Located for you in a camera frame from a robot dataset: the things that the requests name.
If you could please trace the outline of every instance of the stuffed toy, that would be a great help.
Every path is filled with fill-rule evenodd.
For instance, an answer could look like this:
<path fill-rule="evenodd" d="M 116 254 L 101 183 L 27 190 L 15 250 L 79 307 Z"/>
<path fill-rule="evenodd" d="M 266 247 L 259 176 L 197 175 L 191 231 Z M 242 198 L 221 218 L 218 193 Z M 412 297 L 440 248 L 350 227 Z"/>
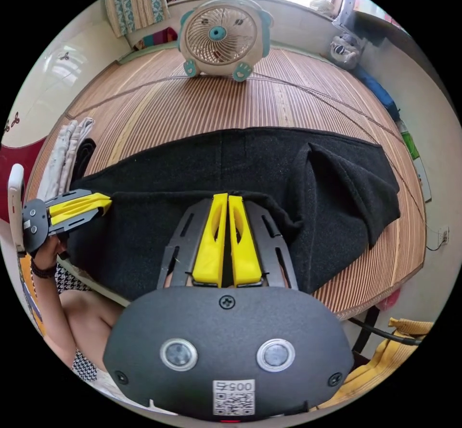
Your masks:
<path fill-rule="evenodd" d="M 342 69 L 351 70 L 356 67 L 361 57 L 358 41 L 350 34 L 343 33 L 332 39 L 329 59 Z"/>

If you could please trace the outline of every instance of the striped bed mat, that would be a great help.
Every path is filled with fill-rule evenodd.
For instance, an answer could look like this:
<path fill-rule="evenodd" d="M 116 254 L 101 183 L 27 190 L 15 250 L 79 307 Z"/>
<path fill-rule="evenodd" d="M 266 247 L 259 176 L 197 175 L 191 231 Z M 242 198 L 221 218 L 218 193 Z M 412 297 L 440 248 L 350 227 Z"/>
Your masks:
<path fill-rule="evenodd" d="M 200 133 L 255 126 L 312 128 L 379 143 L 396 174 L 401 218 L 375 245 L 314 296 L 339 318 L 386 298 L 424 262 L 422 190 L 398 129 L 377 98 L 351 74 L 327 62 L 273 48 L 245 83 L 188 79 L 175 49 L 146 54 L 100 74 L 50 133 L 27 198 L 35 197 L 59 127 L 92 117 L 97 144 L 87 175 L 136 152 Z"/>

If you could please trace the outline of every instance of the fan grille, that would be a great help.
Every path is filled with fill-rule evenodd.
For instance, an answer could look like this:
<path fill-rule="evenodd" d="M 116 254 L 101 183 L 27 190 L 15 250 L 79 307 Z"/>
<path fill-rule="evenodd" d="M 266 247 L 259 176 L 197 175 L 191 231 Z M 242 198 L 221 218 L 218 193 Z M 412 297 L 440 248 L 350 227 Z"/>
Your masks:
<path fill-rule="evenodd" d="M 210 29 L 215 26 L 226 30 L 222 40 L 210 38 Z M 240 8 L 211 8 L 191 20 L 185 37 L 189 53 L 198 61 L 225 65 L 241 59 L 251 50 L 257 37 L 257 26 L 252 16 Z"/>

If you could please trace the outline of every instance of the screw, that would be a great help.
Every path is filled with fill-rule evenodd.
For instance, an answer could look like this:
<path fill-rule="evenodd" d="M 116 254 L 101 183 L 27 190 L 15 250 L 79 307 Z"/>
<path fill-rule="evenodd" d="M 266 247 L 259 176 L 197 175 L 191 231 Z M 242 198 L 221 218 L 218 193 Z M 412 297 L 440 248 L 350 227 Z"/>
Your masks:
<path fill-rule="evenodd" d="M 340 380 L 342 379 L 342 374 L 340 372 L 336 372 L 331 377 L 329 380 L 327 380 L 327 384 L 329 386 L 337 386 L 340 383 Z"/>
<path fill-rule="evenodd" d="M 117 381 L 121 384 L 121 385 L 127 385 L 128 384 L 128 378 L 127 376 L 121 372 L 120 370 L 116 370 L 115 371 L 115 376 L 117 377 Z"/>
<path fill-rule="evenodd" d="M 224 295 L 220 298 L 219 303 L 223 309 L 231 309 L 236 304 L 236 300 L 231 295 Z"/>

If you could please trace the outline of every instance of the houndstooth fabric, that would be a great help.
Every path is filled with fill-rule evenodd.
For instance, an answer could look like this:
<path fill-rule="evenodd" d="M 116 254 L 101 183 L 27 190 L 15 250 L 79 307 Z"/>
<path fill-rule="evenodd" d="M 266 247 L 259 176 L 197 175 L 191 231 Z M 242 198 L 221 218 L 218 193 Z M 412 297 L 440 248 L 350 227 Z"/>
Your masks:
<path fill-rule="evenodd" d="M 66 290 L 82 290 L 90 291 L 91 288 L 81 282 L 79 279 L 74 277 L 67 269 L 64 269 L 62 266 L 58 265 L 56 268 L 56 274 L 54 276 L 56 281 L 56 287 L 58 289 L 58 294 Z M 72 365 L 72 370 L 84 381 L 96 381 L 97 369 L 95 364 L 90 362 L 79 350 L 76 352 L 74 358 L 74 363 Z"/>

